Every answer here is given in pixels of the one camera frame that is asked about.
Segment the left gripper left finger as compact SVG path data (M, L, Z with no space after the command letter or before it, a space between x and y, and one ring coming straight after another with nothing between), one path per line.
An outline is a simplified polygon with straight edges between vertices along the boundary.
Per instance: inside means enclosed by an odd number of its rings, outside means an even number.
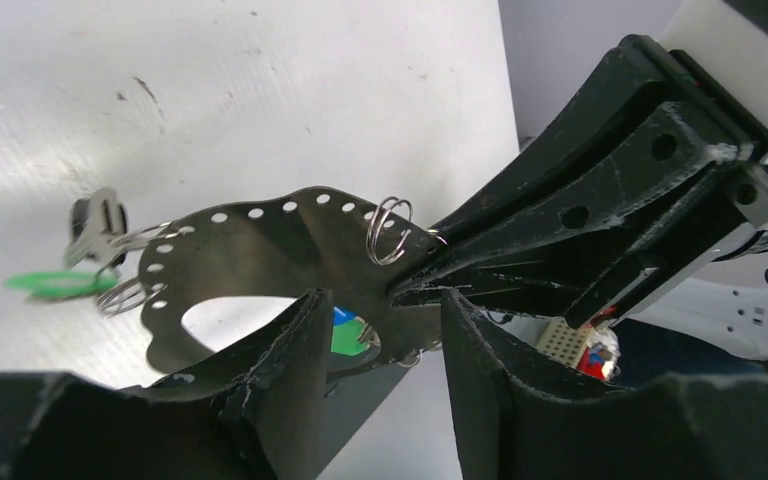
M0 373L0 479L311 479L332 317L313 290L149 387Z

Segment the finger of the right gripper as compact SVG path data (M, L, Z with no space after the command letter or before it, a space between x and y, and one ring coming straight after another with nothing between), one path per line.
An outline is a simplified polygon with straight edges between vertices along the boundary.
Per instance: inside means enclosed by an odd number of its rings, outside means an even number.
M445 245L393 283L396 305L436 302L456 288L492 309L561 316L583 324L619 302L620 293L647 269L669 265L659 241L721 180L680 189L625 217L586 229L585 206L565 211L547 233L548 215L536 213L466 244Z
M525 150L436 227L451 245L466 244L545 213L554 233L565 211L585 206L593 229L767 152L768 129L686 52L629 35Z

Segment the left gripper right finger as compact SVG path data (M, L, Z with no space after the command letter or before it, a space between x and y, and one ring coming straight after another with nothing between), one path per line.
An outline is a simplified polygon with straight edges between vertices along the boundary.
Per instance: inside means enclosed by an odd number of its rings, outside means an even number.
M768 479L768 374L587 376L455 290L442 346L466 479Z

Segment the green tag key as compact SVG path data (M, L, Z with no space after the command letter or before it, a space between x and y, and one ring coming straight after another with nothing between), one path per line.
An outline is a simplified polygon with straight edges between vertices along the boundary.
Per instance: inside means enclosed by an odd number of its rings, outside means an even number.
M370 348L381 345L378 333L364 319L354 317L350 320L335 321L332 330L331 352L338 355L355 357Z

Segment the metal keyring plate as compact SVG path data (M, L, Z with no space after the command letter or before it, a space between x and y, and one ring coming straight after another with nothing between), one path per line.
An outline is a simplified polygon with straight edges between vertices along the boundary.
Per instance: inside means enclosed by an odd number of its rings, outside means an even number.
M334 367L337 379L403 362L440 342L434 305L397 306L396 279L439 242L403 207L386 212L345 192L310 187L260 202L209 207L172 221L143 250L138 278L150 296L141 311L151 367L171 373L209 350L183 325L192 307L226 297L298 298L327 289L377 334L378 355Z

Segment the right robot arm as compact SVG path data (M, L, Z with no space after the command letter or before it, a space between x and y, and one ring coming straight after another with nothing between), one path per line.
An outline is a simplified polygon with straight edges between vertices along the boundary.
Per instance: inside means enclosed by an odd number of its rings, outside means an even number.
M558 116L440 220L398 306L455 289L573 328L654 317L768 359L760 311L694 291L702 266L768 252L768 1L686 1L610 49Z

